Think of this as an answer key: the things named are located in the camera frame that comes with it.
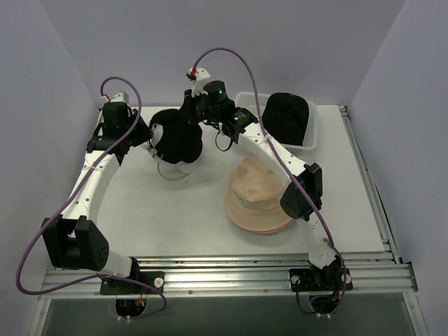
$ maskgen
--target tabletop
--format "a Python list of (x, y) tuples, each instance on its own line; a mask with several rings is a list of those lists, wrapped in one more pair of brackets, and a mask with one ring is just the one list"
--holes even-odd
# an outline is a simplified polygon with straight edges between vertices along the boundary
[[(143, 107), (142, 117), (167, 107)], [(318, 143), (300, 159), (323, 171), (322, 214), (343, 253), (384, 251), (340, 111), (318, 106)], [(180, 181), (163, 179), (147, 150), (133, 148), (108, 187), (98, 227), (110, 248), (126, 256), (231, 256), (306, 253), (298, 225), (276, 234), (236, 226), (224, 203), (225, 182), (249, 152), (220, 152), (216, 130), (202, 125), (197, 168)]]

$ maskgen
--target black cap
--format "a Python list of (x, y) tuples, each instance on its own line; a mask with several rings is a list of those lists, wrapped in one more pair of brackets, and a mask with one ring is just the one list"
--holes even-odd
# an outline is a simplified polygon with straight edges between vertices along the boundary
[(274, 93), (262, 115), (266, 130), (281, 144), (303, 146), (309, 107), (305, 99), (291, 93)]
[(163, 126), (162, 138), (155, 146), (162, 160), (176, 164), (180, 161), (192, 163), (199, 158), (202, 152), (202, 128), (199, 125), (188, 124), (175, 108), (157, 112), (149, 127), (154, 124)]

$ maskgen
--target white plastic bin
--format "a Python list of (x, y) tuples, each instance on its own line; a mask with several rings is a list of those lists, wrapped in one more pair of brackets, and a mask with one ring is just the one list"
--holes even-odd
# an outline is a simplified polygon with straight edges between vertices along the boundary
[[(270, 94), (258, 94), (261, 114), (265, 111), (267, 99), (269, 97)], [(317, 105), (308, 100), (307, 103), (309, 107), (309, 118), (307, 130), (305, 131), (305, 136), (303, 139), (303, 146), (288, 145), (287, 143), (282, 144), (288, 151), (290, 151), (291, 154), (296, 156), (298, 156), (302, 151), (312, 151), (317, 145)], [(257, 115), (255, 94), (253, 92), (240, 92), (237, 94), (235, 97), (235, 105), (248, 109), (255, 116)]]

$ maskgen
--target beige hat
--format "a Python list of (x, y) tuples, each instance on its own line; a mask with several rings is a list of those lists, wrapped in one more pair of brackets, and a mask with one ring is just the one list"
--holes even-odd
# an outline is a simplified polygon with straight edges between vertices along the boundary
[(258, 233), (274, 233), (288, 226), (292, 218), (280, 207), (286, 187), (258, 157), (247, 157), (229, 176), (225, 185), (225, 206), (239, 227)]

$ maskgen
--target gray floor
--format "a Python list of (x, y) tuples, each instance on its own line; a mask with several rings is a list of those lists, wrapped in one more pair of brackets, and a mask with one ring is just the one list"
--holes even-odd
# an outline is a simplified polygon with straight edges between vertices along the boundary
[(112, 300), (53, 300), (43, 335), (414, 335), (398, 294), (350, 295), (330, 320), (304, 315), (293, 296), (169, 299), (164, 312), (129, 325), (112, 307)]

